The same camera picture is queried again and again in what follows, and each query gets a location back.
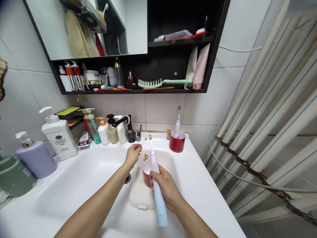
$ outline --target mirror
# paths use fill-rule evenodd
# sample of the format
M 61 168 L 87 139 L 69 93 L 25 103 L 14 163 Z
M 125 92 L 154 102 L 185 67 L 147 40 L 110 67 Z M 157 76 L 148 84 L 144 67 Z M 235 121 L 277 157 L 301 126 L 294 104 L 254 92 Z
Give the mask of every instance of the mirror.
M 147 0 L 26 0 L 50 60 L 146 54 Z

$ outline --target hand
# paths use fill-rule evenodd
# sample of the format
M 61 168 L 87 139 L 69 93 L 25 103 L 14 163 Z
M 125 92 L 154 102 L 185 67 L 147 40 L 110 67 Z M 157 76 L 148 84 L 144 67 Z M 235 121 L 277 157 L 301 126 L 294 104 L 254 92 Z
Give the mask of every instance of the hand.
M 181 193 L 178 191 L 178 188 L 169 172 L 167 172 L 162 166 L 158 165 L 159 173 L 150 172 L 150 184 L 151 189 L 154 191 L 153 179 L 155 179 L 159 186 L 161 187 L 162 195 L 165 199 L 166 207 L 173 213 L 176 212 L 178 207 L 184 200 Z
M 126 152 L 125 163 L 133 168 L 135 163 L 138 161 L 140 152 L 142 151 L 142 146 L 140 144 L 133 144 L 130 146 L 128 151 Z

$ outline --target red cup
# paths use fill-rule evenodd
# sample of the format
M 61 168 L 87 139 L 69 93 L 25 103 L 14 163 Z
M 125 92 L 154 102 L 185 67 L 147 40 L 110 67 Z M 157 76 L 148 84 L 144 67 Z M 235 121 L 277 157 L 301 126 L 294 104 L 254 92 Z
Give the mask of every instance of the red cup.
M 151 172 L 151 170 L 152 170 L 151 159 L 147 159 L 142 163 L 142 172 L 143 172 L 143 177 L 144 177 L 144 183 L 149 188 L 151 188 L 151 185 L 150 185 L 150 172 Z
M 186 135 L 183 132 L 179 132 L 179 138 L 174 137 L 175 131 L 172 131 L 171 138 L 169 140 L 169 148 L 174 152 L 182 152 L 184 150 Z

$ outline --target beige towel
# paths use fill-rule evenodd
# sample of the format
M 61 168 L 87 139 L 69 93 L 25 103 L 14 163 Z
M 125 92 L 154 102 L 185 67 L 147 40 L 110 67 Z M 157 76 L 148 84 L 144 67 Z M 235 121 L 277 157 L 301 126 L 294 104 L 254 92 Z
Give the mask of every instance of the beige towel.
M 4 83 L 4 76 L 6 76 L 6 73 L 8 71 L 8 65 L 7 62 L 0 57 L 0 101 L 3 100 L 5 94 L 3 83 Z
M 89 48 L 92 56 L 99 57 L 100 55 L 99 55 L 97 46 L 92 38 L 91 31 L 89 30 L 87 23 L 82 24 L 82 29 L 83 29 L 83 33 L 84 33 L 88 48 Z
M 66 13 L 66 26 L 70 50 L 75 58 L 92 57 L 84 33 L 73 10 Z

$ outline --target faucet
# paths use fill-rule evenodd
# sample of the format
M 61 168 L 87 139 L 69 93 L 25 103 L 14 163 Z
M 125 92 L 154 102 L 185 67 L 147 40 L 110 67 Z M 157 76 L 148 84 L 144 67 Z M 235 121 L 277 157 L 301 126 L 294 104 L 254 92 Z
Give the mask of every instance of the faucet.
M 113 127 L 117 127 L 119 124 L 123 123 L 123 122 L 126 122 L 127 126 L 128 126 L 128 142 L 129 143 L 133 143 L 135 142 L 135 139 L 136 138 L 141 138 L 141 128 L 142 128 L 142 125 L 140 127 L 140 131 L 137 132 L 137 131 L 133 131 L 132 129 L 132 122 L 131 122 L 131 115 L 127 115 L 127 116 L 124 116 L 123 118 L 121 118 L 120 120 L 114 122 L 112 124 Z

